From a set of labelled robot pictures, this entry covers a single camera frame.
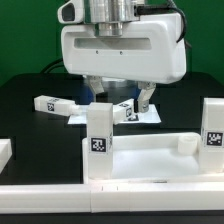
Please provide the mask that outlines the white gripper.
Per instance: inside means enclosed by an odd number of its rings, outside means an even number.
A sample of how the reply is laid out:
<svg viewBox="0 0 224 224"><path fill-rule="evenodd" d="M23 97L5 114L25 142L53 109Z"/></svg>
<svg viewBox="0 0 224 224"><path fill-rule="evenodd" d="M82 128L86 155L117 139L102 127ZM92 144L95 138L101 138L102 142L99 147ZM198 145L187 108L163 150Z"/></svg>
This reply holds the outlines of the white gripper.
<svg viewBox="0 0 224 224"><path fill-rule="evenodd" d="M97 37L91 25L70 25L61 33L63 61L69 73L88 76L94 94L104 92L101 77L144 81L138 82L134 108L145 113L155 83L170 84L186 73L180 34L181 17L176 13L125 23L120 37Z"/></svg>

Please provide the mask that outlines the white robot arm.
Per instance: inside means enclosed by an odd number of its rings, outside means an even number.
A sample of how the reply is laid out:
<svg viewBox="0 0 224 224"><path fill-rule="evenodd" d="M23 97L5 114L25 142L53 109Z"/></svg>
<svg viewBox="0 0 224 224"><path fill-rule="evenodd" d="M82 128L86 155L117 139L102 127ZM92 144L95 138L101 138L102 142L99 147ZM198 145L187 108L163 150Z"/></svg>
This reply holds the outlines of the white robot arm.
<svg viewBox="0 0 224 224"><path fill-rule="evenodd" d="M179 81L186 73L186 17L172 0L159 6L144 0L69 0L58 9L64 25L64 66L84 75L94 94L102 79L138 83L137 109L146 112L158 83Z"/></svg>

